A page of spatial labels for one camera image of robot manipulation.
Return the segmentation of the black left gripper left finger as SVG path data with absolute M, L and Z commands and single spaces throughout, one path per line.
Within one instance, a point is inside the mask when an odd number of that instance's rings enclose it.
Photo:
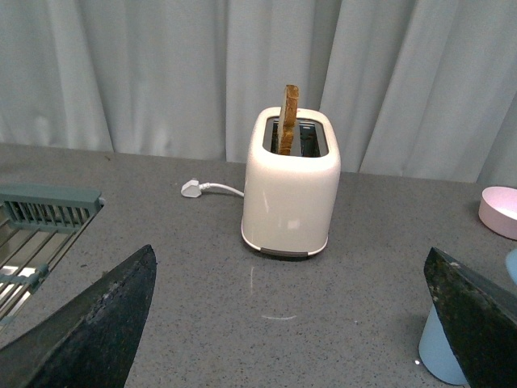
M 157 275 L 143 246 L 1 350 L 3 387 L 123 387 Z

